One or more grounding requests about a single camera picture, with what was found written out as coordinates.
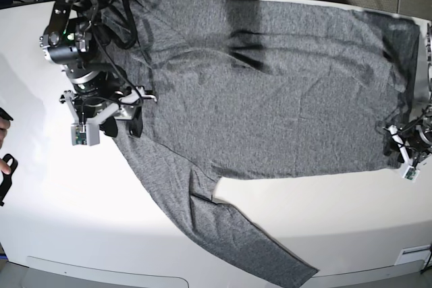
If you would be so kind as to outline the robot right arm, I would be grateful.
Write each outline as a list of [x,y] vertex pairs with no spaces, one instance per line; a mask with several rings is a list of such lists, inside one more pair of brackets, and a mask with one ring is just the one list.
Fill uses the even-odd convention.
[[59,98],[73,118],[72,144],[94,146],[101,134],[117,137],[118,121],[125,121],[131,137],[141,136],[143,103],[157,98],[131,83],[106,51],[110,43],[131,49],[137,40],[129,0],[55,1],[39,45],[72,84]]

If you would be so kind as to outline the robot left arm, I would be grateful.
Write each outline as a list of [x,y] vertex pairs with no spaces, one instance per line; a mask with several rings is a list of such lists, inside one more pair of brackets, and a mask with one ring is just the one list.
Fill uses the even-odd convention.
[[399,152],[401,176],[410,180],[419,172],[421,163],[431,156],[431,22],[427,24],[425,51],[428,93],[421,114],[404,126],[389,125],[385,129],[391,136],[390,150]]

